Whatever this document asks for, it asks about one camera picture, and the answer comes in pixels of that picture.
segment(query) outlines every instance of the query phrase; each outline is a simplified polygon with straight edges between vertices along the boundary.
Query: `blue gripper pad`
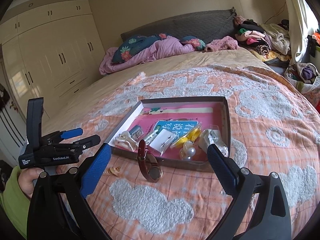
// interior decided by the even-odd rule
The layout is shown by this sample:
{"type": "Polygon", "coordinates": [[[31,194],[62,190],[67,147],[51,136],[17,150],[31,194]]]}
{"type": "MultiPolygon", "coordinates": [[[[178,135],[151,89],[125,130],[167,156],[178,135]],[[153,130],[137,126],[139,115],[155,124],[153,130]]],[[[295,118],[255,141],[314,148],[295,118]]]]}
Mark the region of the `blue gripper pad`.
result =
{"type": "Polygon", "coordinates": [[[111,147],[106,144],[82,176],[80,193],[84,199],[94,192],[110,159],[111,147]]]}
{"type": "Polygon", "coordinates": [[[238,195],[238,192],[236,190],[237,179],[230,168],[227,166],[227,164],[224,162],[223,158],[225,157],[223,156],[223,154],[214,144],[212,144],[208,147],[207,157],[226,194],[231,195],[233,198],[235,198],[238,195]]]}
{"type": "Polygon", "coordinates": [[[82,134],[83,134],[83,130],[81,128],[76,128],[73,130],[63,132],[60,137],[64,140],[67,140],[73,137],[80,136],[82,134]]]}

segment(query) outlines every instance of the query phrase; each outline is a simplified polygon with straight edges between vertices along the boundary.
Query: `gray headboard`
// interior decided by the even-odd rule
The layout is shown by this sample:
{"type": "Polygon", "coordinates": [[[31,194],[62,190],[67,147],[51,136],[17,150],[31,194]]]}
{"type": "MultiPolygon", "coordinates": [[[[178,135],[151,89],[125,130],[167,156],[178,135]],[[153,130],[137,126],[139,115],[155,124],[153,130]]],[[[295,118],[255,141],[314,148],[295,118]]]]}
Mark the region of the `gray headboard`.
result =
{"type": "Polygon", "coordinates": [[[168,33],[178,39],[191,35],[210,43],[212,40],[222,39],[225,36],[234,38],[236,28],[233,18],[236,10],[204,11],[173,16],[167,19],[149,23],[132,31],[122,33],[123,41],[133,35],[141,34],[151,36],[153,34],[168,33]]]}

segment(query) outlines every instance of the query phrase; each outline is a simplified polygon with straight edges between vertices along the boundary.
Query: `curtain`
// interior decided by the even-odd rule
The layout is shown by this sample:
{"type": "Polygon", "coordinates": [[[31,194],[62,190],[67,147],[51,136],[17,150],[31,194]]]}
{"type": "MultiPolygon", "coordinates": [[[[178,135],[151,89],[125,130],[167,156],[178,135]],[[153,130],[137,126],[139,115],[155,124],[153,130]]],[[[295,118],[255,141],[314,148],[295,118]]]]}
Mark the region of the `curtain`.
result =
{"type": "Polygon", "coordinates": [[[292,53],[290,65],[300,62],[307,51],[308,35],[319,27],[318,21],[305,0],[286,0],[289,13],[289,36],[292,53]]]}

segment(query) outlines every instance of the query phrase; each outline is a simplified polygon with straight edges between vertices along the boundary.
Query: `wardrobe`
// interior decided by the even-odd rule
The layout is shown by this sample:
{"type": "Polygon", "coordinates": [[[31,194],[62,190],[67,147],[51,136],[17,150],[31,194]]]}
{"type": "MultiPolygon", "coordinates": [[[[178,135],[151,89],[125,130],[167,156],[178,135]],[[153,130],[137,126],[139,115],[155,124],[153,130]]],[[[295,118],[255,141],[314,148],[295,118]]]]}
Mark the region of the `wardrobe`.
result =
{"type": "Polygon", "coordinates": [[[44,97],[43,122],[102,76],[105,51],[88,0],[52,3],[0,25],[10,86],[26,115],[30,98],[44,97]]]}

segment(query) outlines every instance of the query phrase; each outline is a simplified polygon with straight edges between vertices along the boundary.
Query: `brown leather watch strap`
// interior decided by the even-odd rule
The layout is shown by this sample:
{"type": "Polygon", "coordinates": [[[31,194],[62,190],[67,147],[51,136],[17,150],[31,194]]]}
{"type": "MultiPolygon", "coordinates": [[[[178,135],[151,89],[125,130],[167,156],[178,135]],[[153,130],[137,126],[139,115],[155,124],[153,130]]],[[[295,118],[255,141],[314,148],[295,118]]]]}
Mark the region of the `brown leather watch strap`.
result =
{"type": "Polygon", "coordinates": [[[137,159],[140,171],[147,181],[155,183],[161,179],[162,169],[154,155],[149,153],[144,140],[139,142],[137,159]]]}

